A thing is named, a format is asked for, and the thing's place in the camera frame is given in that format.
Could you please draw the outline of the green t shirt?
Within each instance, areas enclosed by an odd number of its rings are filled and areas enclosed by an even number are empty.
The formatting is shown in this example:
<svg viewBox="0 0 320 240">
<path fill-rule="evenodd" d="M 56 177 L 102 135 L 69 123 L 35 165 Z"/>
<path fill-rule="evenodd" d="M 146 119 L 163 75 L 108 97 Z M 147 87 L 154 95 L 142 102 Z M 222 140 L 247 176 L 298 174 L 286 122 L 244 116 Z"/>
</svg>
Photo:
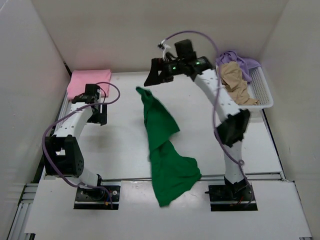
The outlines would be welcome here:
<svg viewBox="0 0 320 240">
<path fill-rule="evenodd" d="M 195 158 L 180 155 L 170 138 L 180 128 L 167 108 L 148 89 L 135 90 L 143 103 L 143 123 L 147 133 L 151 182 L 160 207 L 189 191 L 202 174 Z"/>
</svg>

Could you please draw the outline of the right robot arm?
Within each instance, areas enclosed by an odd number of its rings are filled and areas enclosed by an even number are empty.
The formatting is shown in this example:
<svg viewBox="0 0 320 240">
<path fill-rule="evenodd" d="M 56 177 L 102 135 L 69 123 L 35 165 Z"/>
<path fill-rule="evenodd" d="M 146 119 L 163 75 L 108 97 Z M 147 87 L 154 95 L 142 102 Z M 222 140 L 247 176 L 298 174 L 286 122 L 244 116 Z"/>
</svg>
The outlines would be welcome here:
<svg viewBox="0 0 320 240">
<path fill-rule="evenodd" d="M 189 62 L 185 59 L 164 61 L 153 58 L 144 86 L 169 83 L 177 75 L 190 77 L 213 105 L 213 112 L 220 121 L 219 125 L 213 126 L 214 134 L 224 152 L 224 193 L 230 200 L 236 200 L 248 186 L 243 172 L 242 143 L 251 116 L 250 111 L 240 109 L 232 100 L 223 88 L 217 71 L 204 56 Z"/>
</svg>

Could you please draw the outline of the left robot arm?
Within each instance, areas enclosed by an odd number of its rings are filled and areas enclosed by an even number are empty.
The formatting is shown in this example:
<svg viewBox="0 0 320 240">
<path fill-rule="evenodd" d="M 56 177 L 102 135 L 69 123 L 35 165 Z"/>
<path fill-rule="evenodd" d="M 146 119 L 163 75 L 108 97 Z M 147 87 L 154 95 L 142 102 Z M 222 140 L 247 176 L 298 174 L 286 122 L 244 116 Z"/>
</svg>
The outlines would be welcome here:
<svg viewBox="0 0 320 240">
<path fill-rule="evenodd" d="M 95 105 L 77 110 L 86 104 L 99 103 L 101 91 L 82 93 L 71 101 L 70 112 L 74 113 L 63 121 L 52 136 L 44 139 L 47 155 L 44 155 L 44 166 L 47 175 L 65 177 L 72 185 L 84 184 L 87 194 L 93 200 L 100 200 L 105 194 L 101 185 L 102 178 L 85 167 L 85 161 L 78 144 L 79 137 L 86 123 L 107 124 L 107 106 Z"/>
</svg>

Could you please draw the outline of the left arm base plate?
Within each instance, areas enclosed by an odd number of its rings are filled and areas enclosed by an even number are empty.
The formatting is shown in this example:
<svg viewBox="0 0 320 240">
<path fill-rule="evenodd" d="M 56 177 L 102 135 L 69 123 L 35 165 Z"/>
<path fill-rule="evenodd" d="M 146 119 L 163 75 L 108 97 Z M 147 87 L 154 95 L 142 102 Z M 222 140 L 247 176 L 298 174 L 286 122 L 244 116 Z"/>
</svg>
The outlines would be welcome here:
<svg viewBox="0 0 320 240">
<path fill-rule="evenodd" d="M 109 195 L 102 189 L 78 187 L 73 208 L 75 210 L 118 210 L 120 203 L 120 185 L 105 185 Z"/>
</svg>

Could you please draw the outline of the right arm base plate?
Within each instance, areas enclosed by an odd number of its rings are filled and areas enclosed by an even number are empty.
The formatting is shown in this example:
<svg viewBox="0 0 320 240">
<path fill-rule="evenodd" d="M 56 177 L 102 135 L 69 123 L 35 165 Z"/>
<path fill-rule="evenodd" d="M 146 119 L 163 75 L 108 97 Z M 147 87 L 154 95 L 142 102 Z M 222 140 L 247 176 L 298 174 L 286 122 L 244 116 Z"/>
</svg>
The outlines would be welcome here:
<svg viewBox="0 0 320 240">
<path fill-rule="evenodd" d="M 209 185 L 205 194 L 209 196 L 212 212 L 258 211 L 254 192 L 250 186 L 232 194 L 226 185 Z"/>
</svg>

